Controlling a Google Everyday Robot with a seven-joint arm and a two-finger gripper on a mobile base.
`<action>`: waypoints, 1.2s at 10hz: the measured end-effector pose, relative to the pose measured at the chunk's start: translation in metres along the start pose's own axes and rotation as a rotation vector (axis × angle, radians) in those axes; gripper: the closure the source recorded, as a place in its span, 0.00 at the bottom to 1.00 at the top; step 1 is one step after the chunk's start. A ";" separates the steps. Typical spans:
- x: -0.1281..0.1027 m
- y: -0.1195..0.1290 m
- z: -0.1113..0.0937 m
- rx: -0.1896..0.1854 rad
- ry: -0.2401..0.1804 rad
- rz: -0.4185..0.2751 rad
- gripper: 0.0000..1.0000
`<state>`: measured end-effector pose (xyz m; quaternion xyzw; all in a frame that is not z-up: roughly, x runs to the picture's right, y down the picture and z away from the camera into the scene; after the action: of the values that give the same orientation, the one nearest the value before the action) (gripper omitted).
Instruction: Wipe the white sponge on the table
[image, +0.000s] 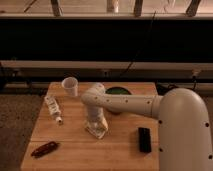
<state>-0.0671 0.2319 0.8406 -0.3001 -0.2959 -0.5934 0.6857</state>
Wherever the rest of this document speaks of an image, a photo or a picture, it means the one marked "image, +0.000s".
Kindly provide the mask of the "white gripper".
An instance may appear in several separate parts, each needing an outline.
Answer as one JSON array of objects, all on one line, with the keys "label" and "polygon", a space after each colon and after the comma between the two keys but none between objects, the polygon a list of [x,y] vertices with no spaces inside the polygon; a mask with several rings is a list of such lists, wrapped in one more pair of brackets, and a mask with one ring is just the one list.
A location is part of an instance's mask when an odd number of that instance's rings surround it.
[{"label": "white gripper", "polygon": [[104,117],[104,112],[101,107],[88,107],[87,120],[89,122],[101,122]]}]

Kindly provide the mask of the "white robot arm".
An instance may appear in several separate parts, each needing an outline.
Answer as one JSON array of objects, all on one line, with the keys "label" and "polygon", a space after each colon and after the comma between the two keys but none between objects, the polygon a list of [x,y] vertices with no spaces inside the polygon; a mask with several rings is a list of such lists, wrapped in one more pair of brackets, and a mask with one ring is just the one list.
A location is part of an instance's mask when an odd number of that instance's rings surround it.
[{"label": "white robot arm", "polygon": [[130,112],[158,120],[159,171],[213,171],[211,124],[203,99],[175,88],[165,95],[113,95],[96,83],[81,95],[88,119],[103,110]]}]

